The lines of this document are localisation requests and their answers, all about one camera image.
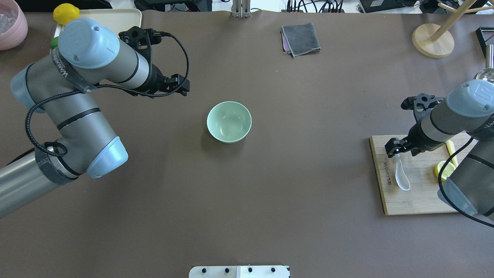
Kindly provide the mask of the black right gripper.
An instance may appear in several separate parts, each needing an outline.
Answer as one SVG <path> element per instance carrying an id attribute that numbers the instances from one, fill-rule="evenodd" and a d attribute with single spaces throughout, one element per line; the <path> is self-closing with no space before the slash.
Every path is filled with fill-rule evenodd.
<path id="1" fill-rule="evenodd" d="M 437 141 L 430 139 L 425 135 L 419 124 L 413 125 L 410 128 L 408 135 L 399 139 L 391 138 L 384 146 L 388 157 L 394 157 L 400 153 L 411 151 L 413 157 L 426 151 L 432 151 L 437 148 Z"/>

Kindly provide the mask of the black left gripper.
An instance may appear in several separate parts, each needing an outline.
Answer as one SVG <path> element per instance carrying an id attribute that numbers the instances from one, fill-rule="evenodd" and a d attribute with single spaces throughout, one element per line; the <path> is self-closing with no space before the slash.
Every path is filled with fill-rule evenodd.
<path id="1" fill-rule="evenodd" d="M 170 78 L 164 76 L 162 72 L 154 64 L 151 65 L 151 73 L 149 80 L 147 81 L 146 92 L 139 92 L 137 90 L 127 90 L 127 93 L 131 96 L 143 96 L 156 98 L 155 93 L 162 92 L 163 97 L 171 95 L 171 93 L 180 93 L 183 96 L 187 96 L 190 91 L 190 81 L 180 74 L 174 74 Z"/>

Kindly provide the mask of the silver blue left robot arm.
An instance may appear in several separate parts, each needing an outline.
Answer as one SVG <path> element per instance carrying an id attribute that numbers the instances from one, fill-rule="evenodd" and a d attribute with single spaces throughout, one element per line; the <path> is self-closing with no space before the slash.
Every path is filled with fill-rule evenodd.
<path id="1" fill-rule="evenodd" d="M 91 96 L 101 81 L 132 96 L 186 96 L 187 76 L 165 77 L 153 65 L 151 46 L 171 33 L 134 26 L 115 35 L 88 18 L 69 21 L 48 56 L 11 81 L 28 113 L 33 144 L 1 169 L 1 216 L 70 183 L 83 174 L 100 178 L 127 162 L 120 138 Z"/>

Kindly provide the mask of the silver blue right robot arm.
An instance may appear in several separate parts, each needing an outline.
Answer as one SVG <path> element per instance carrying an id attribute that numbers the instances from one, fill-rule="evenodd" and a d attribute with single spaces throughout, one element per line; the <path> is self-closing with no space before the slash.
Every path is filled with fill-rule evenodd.
<path id="1" fill-rule="evenodd" d="M 402 109 L 413 110 L 415 125 L 403 139 L 385 144 L 387 156 L 432 151 L 456 134 L 466 132 L 477 143 L 438 190 L 438 197 L 469 216 L 493 220 L 494 141 L 493 84 L 474 79 L 448 94 L 420 94 L 403 101 Z"/>

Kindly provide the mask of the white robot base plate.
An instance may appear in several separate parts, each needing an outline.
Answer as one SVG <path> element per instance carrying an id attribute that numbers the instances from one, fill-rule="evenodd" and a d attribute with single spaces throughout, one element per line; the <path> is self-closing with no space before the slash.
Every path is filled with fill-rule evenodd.
<path id="1" fill-rule="evenodd" d="M 189 278 L 290 278 L 289 266 L 280 264 L 238 266 L 196 266 Z"/>

